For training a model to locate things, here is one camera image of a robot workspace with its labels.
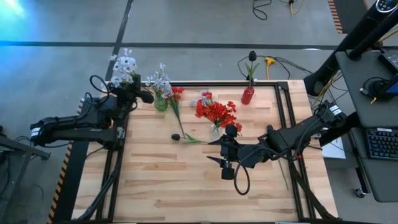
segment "glass vase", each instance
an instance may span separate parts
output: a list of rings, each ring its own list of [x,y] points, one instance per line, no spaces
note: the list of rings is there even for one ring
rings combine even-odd
[[[165,110],[167,110],[167,107],[168,107],[168,104],[167,104],[167,100],[166,99],[163,99],[163,98],[161,98],[161,97],[155,97],[155,102],[154,102],[154,104],[155,104],[155,108],[158,110],[158,111],[165,111]]]
[[[242,104],[248,105],[250,103],[251,98],[253,97],[253,95],[254,95],[253,86],[246,87],[244,89],[243,95],[242,95],[242,100],[241,100]]]
[[[223,135],[223,128],[212,124],[210,126],[210,138],[219,139]]]

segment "keyboard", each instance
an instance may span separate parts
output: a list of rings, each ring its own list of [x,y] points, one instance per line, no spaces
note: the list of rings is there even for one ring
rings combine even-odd
[[[366,135],[370,158],[398,161],[398,130],[367,129]]]

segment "red vase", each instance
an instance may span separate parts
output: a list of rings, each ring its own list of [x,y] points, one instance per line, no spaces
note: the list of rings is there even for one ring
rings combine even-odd
[[[244,89],[244,92],[243,92],[243,95],[242,95],[242,100],[241,100],[242,104],[248,105],[250,103],[251,98],[253,97],[253,95],[254,95],[253,86],[246,87]]]

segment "gray floor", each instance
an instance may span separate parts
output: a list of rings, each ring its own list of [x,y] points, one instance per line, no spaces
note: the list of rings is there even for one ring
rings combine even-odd
[[[7,2],[19,2],[10,6]],[[41,42],[115,42],[127,0],[0,1],[0,40]],[[288,5],[274,0],[260,21],[251,11],[251,0],[135,0],[123,42],[336,45],[338,34],[327,0],[306,0],[296,16]],[[398,35],[387,41],[398,45]],[[171,49],[134,48],[138,70],[151,75],[159,62],[167,65],[173,80],[241,80],[237,61],[250,50],[280,56],[308,70],[316,70],[330,50],[286,49]],[[90,75],[106,74],[112,47],[0,46],[0,125],[10,138],[29,135],[29,125],[46,116],[75,114],[86,91],[97,95]],[[291,79],[306,72],[287,66]],[[265,65],[256,78],[265,79]],[[271,78],[283,80],[286,71],[271,66]],[[344,80],[337,87],[345,88]],[[335,98],[343,92],[331,89]],[[328,94],[325,99],[331,100]],[[338,101],[345,113],[354,111],[349,94]],[[25,173],[6,220],[47,220],[65,148],[51,151],[48,161],[33,160]],[[372,195],[356,198],[359,187],[353,169],[328,169],[338,212],[345,220],[397,223],[398,203],[377,203]],[[44,189],[42,198],[37,184]]]

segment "wooden table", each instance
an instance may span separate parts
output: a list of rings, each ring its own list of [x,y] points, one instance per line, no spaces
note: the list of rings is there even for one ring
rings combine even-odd
[[[297,122],[312,115],[302,80],[289,80],[290,97]],[[281,127],[275,90],[257,86],[251,104],[240,103],[243,87],[186,87],[180,102],[180,117],[186,133],[210,141],[211,123],[197,118],[189,101],[208,89],[220,102],[237,104],[238,118],[243,126],[240,143],[257,143],[268,124]],[[285,98],[285,117],[290,126]],[[221,180],[219,165],[206,156],[220,157],[220,146],[182,144],[171,140],[181,133],[177,119],[169,108],[158,112],[154,105],[139,102],[130,114],[123,154],[122,171],[114,222],[272,222],[296,221],[292,184],[287,161],[281,159],[287,186],[277,161],[256,165],[249,170],[251,190],[239,195],[232,180]],[[311,145],[318,146],[313,140]],[[88,153],[99,148],[91,143]],[[335,202],[320,150],[304,151],[310,187],[337,217]],[[99,151],[85,161],[76,198],[73,218],[79,217],[100,190],[106,151]],[[246,188],[246,176],[239,172],[238,185]],[[308,214],[305,197],[300,193],[304,214]],[[107,211],[109,197],[105,200]]]

